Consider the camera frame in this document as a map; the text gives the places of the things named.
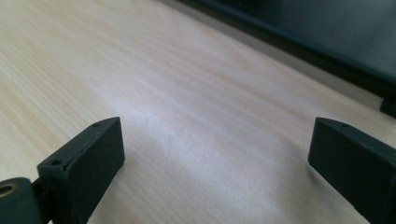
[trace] table surface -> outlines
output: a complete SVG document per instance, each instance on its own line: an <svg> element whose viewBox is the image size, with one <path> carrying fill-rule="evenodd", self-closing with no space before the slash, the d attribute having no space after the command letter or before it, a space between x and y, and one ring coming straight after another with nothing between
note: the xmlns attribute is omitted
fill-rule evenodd
<svg viewBox="0 0 396 224"><path fill-rule="evenodd" d="M307 163L316 117L396 146L380 99L173 0L5 0L0 179L120 117L89 223L367 223Z"/></svg>

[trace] light wood surface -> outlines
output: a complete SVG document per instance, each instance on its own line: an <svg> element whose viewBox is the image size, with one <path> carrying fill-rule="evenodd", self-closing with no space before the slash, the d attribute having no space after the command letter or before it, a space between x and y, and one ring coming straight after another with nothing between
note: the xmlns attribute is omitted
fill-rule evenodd
<svg viewBox="0 0 396 224"><path fill-rule="evenodd" d="M396 146L376 96L171 0L3 0L0 100L2 180L121 118L96 224L367 223L308 166L315 117Z"/></svg>

